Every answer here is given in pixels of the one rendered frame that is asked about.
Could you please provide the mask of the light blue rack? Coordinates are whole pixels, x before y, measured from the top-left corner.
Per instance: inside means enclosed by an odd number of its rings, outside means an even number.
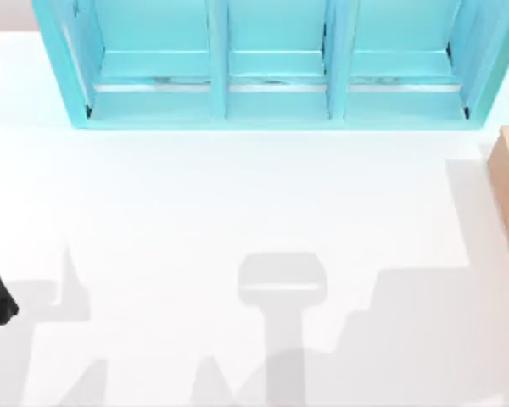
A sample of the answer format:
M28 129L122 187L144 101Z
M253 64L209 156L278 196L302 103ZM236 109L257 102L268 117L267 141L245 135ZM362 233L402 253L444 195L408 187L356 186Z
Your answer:
M509 0L31 0L84 129L478 129Z

